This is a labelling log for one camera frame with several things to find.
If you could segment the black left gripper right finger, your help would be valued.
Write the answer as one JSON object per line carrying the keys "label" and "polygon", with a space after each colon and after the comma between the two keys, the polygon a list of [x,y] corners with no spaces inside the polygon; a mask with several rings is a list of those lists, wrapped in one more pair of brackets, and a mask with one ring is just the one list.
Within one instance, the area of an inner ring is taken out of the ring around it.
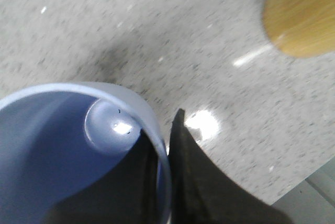
{"label": "black left gripper right finger", "polygon": [[174,117],[169,162],[172,223],[292,223],[283,212],[257,199],[222,172],[185,126],[185,111]]}

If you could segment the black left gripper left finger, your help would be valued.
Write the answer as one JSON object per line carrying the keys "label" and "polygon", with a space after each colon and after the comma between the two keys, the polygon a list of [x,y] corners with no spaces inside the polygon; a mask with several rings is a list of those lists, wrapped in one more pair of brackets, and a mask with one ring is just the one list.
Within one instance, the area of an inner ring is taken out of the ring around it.
{"label": "black left gripper left finger", "polygon": [[57,203],[43,223],[157,223],[157,155],[144,131],[106,175]]}

